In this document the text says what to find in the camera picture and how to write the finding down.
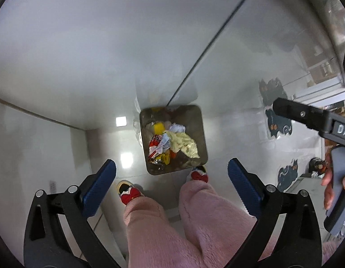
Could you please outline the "person's right hand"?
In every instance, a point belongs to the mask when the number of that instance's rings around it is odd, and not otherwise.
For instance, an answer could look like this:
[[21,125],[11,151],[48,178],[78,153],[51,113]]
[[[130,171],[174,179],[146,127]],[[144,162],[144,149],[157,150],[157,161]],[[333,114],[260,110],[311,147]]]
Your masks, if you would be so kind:
[[[332,159],[331,159],[331,151],[328,151],[328,153],[325,156],[326,160],[326,171],[325,175],[322,179],[321,185],[325,186],[325,193],[324,193],[324,208],[326,210],[329,210],[332,206],[333,200],[334,200],[334,191],[332,189]],[[345,190],[345,178],[342,181],[343,188]]]

